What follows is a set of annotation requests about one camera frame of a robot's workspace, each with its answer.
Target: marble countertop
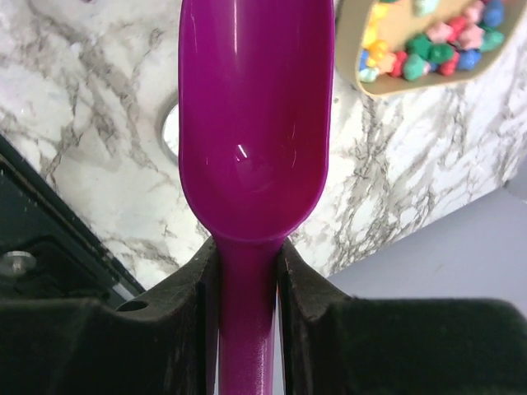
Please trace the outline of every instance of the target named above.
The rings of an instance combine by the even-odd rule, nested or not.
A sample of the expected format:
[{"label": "marble countertop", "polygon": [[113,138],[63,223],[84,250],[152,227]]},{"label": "marble countertop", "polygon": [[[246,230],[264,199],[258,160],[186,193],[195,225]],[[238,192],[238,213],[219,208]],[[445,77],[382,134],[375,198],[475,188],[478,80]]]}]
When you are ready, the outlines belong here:
[{"label": "marble countertop", "polygon": [[[178,0],[0,0],[0,132],[146,287],[208,237],[161,149]],[[527,138],[527,21],[468,84],[385,100],[334,78],[329,177],[292,236],[329,275],[503,185]]]}]

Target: tan box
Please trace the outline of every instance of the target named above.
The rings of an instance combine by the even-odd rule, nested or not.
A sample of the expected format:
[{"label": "tan box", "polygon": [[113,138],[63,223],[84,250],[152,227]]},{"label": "tan box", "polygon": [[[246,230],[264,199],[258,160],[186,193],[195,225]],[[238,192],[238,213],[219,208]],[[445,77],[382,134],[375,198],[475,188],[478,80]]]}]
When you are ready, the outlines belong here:
[{"label": "tan box", "polygon": [[[386,40],[390,50],[403,49],[404,43],[415,34],[423,32],[435,21],[446,21],[457,16],[473,0],[441,0],[436,11],[425,17],[413,15],[413,0],[400,0],[390,4],[388,16],[379,22],[379,39]],[[498,30],[505,35],[499,49],[483,54],[481,61],[472,71],[455,72],[451,77],[430,73],[416,81],[406,81],[402,77],[380,76],[373,83],[359,80],[359,62],[362,52],[364,31],[370,20],[371,9],[377,0],[343,0],[337,14],[336,66],[338,71],[358,90],[371,96],[391,95],[412,91],[428,86],[438,86],[471,80],[487,68],[501,55],[515,28],[521,21],[527,0],[508,0],[505,3],[506,19]]]}]

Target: purple plastic utensil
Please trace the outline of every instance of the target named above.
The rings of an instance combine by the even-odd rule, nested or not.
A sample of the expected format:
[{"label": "purple plastic utensil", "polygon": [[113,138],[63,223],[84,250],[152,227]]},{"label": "purple plastic utensil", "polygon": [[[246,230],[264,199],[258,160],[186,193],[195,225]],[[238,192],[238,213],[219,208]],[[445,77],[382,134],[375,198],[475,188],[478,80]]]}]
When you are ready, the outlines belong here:
[{"label": "purple plastic utensil", "polygon": [[332,0],[184,0],[180,176],[222,257],[220,392],[272,392],[273,260],[328,169]]}]

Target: spoon handle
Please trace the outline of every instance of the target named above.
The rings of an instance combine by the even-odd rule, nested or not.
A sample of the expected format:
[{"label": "spoon handle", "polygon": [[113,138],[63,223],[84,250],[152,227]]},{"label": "spoon handle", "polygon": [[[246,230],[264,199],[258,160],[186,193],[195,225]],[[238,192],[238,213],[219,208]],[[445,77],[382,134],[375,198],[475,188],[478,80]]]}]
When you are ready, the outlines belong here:
[{"label": "spoon handle", "polygon": [[221,395],[273,393],[274,260],[283,240],[243,244],[215,238],[222,259]]}]

